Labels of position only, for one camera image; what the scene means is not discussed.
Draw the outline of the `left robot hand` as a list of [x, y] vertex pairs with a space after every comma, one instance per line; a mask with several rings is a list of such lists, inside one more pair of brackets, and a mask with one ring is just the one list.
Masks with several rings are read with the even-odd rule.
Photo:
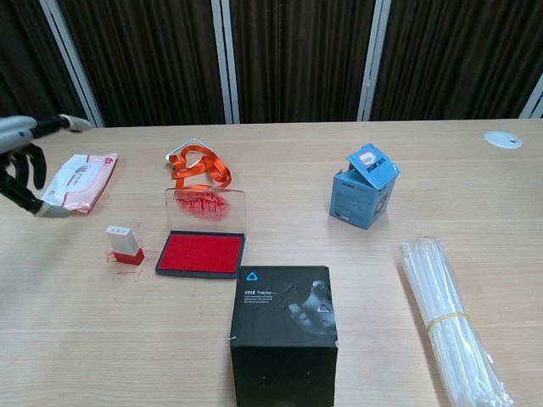
[[29, 172], [34, 187], [43, 189], [47, 162], [40, 147], [33, 141], [61, 130], [83, 132], [92, 124], [83, 118], [57, 114], [46, 120], [12, 115], [1, 118], [1, 194], [35, 217], [64, 218], [70, 211], [37, 198], [28, 189]]

